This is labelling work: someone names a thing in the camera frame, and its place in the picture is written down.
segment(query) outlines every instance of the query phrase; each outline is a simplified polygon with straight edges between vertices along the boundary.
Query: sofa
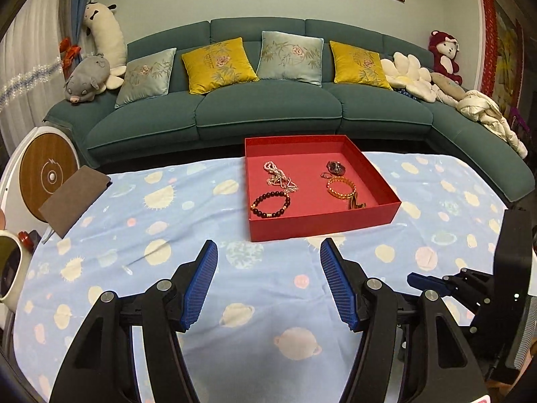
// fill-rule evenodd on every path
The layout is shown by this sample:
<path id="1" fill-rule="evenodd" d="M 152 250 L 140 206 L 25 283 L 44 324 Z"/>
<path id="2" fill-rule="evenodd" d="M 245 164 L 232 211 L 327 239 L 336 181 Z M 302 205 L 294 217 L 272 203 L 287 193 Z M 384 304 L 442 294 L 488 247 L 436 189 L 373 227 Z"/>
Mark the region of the sofa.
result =
<path id="1" fill-rule="evenodd" d="M 210 43 L 241 37 L 254 69 L 261 32 L 280 31 L 324 38 L 322 87 L 289 80 L 260 80 L 189 93 L 181 55 Z M 425 141 L 438 153 L 468 163 L 510 204 L 535 188 L 520 157 L 483 126 L 443 103 L 418 102 L 400 93 L 357 84 L 335 84 L 329 41 L 380 53 L 414 54 L 422 66 L 433 55 L 392 36 L 318 19 L 221 18 L 155 33 L 128 44 L 127 60 L 176 47 L 168 95 L 114 108 L 117 92 L 93 102 L 61 101 L 45 117 L 73 140 L 81 162 L 93 168 L 162 153 L 242 143 L 245 137 L 345 134 L 350 138 Z"/>

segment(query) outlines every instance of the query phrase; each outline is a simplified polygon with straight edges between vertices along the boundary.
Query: amber bead bracelet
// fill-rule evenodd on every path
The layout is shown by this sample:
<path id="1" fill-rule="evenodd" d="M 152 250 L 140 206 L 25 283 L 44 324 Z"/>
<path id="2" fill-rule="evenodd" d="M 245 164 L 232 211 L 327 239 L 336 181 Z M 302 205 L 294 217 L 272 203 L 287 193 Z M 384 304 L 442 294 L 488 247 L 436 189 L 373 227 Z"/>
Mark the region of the amber bead bracelet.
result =
<path id="1" fill-rule="evenodd" d="M 276 196 L 285 197 L 284 207 L 282 207 L 279 211 L 274 212 L 272 214 L 268 214 L 266 212 L 260 211 L 257 208 L 257 205 L 259 205 L 259 203 L 261 203 L 263 200 L 266 200 L 267 198 L 270 198 L 270 197 L 276 197 Z M 250 206 L 250 210 L 252 211 L 254 215 L 257 215 L 261 218 L 276 218 L 278 216 L 283 215 L 285 212 L 285 209 L 287 209 L 290 204 L 291 204 L 291 198 L 284 191 L 270 191 L 257 197 L 254 200 L 253 204 Z"/>
<path id="2" fill-rule="evenodd" d="M 352 192 L 350 192 L 349 194 L 341 194 L 340 192 L 335 191 L 334 189 L 330 187 L 331 184 L 334 183 L 335 181 L 340 181 L 350 186 L 350 188 L 352 189 Z M 349 200 L 356 194 L 356 186 L 354 185 L 353 182 L 351 182 L 346 177 L 332 177 L 327 183 L 327 189 L 331 195 L 333 195 L 336 198 L 339 198 L 340 200 Z"/>

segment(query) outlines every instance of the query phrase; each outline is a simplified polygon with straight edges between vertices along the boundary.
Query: table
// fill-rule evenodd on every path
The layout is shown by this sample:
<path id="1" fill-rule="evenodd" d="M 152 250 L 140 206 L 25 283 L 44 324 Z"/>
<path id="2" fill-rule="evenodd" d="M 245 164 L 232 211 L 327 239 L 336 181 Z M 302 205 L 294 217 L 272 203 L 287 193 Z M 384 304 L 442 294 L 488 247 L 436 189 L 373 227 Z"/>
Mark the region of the table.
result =
<path id="1" fill-rule="evenodd" d="M 406 284 L 412 271 L 492 271 L 505 206 L 468 165 L 449 156 L 366 156 L 403 203 L 389 225 L 330 235 L 345 258 L 407 293 L 417 293 Z M 143 292 L 212 239 L 218 268 L 199 321 L 179 338 L 201 403 L 339 401 L 360 334 L 340 321 L 330 294 L 319 258 L 325 236 L 249 242 L 244 159 L 112 182 L 66 238 L 39 245 L 21 294 L 15 355 L 46 400 L 103 290 Z M 460 304 L 445 301 L 457 322 L 470 322 Z M 139 328 L 134 347 L 142 401 L 152 403 Z"/>

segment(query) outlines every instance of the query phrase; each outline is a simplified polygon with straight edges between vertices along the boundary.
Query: red plush monkey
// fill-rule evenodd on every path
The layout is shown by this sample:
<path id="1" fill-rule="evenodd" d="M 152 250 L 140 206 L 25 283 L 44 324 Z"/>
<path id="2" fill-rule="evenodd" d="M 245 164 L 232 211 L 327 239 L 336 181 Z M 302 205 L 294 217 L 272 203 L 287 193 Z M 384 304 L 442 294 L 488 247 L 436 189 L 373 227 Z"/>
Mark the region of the red plush monkey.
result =
<path id="1" fill-rule="evenodd" d="M 429 51 L 434 55 L 434 71 L 462 85 L 462 77 L 455 74 L 458 72 L 458 65 L 455 62 L 455 56 L 458 52 L 458 41 L 445 32 L 431 32 Z"/>

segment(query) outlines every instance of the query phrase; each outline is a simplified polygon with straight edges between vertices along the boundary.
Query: yellow pillow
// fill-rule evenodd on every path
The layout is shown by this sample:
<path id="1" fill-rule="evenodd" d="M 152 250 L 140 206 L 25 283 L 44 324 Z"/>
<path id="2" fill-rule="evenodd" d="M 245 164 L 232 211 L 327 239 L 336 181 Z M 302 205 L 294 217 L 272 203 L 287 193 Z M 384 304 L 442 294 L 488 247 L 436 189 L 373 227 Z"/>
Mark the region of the yellow pillow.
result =
<path id="1" fill-rule="evenodd" d="M 334 83 L 361 83 L 392 90 L 378 53 L 334 41 L 330 41 L 330 48 L 336 64 Z"/>
<path id="2" fill-rule="evenodd" d="M 221 86 L 259 80 L 246 57 L 242 38 L 198 48 L 182 58 L 191 94 L 206 94 Z"/>

